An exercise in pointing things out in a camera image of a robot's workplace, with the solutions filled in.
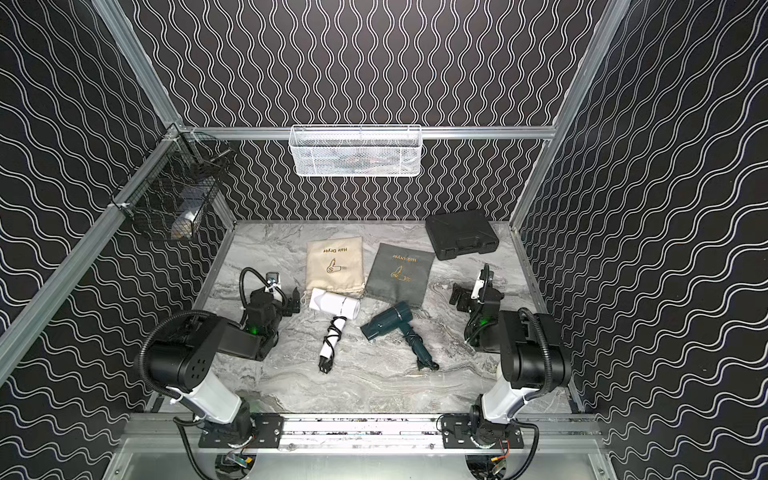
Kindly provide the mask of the white hair dryer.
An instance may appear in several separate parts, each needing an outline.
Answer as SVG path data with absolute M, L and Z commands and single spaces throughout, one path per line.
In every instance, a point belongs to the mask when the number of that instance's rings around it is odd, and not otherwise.
M 320 288 L 311 293 L 309 307 L 330 316 L 330 323 L 323 337 L 319 353 L 318 369 L 328 374 L 335 363 L 336 346 L 343 335 L 345 325 L 354 320 L 360 310 L 361 301 Z

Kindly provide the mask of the dark green hair dryer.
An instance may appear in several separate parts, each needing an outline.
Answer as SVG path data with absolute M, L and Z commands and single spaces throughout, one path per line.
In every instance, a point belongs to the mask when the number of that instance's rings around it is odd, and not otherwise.
M 419 370 L 428 368 L 431 371 L 438 371 L 440 366 L 427 350 L 423 338 L 411 326 L 412 319 L 413 313 L 410 306 L 406 302 L 399 302 L 362 325 L 361 332 L 368 341 L 372 341 L 391 332 L 399 331 L 416 356 L 417 368 Z

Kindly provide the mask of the grey hair dryer bag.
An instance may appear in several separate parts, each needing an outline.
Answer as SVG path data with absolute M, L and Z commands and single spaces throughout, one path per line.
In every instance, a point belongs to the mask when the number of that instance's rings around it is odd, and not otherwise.
M 364 296 L 390 304 L 420 308 L 435 254 L 381 243 L 369 272 Z

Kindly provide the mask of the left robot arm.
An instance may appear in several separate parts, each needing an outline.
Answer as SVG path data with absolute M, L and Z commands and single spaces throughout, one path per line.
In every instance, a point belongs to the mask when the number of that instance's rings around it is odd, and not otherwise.
M 279 341 L 284 317 L 300 312 L 300 294 L 279 299 L 264 287 L 250 294 L 241 325 L 206 310 L 178 312 L 160 322 L 136 357 L 136 369 L 155 392 L 180 402 L 211 441 L 232 447 L 257 433 L 246 400 L 230 391 L 212 372 L 218 353 L 262 361 Z

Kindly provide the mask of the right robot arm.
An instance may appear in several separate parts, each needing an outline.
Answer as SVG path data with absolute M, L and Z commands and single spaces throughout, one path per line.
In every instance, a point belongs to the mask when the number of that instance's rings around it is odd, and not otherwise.
M 503 310 L 504 295 L 482 281 L 477 288 L 455 284 L 449 303 L 469 315 L 464 342 L 480 353 L 497 354 L 496 383 L 480 395 L 469 413 L 469 432 L 479 444 L 505 440 L 519 427 L 522 408 L 566 386 L 571 364 L 549 314 L 526 307 Z

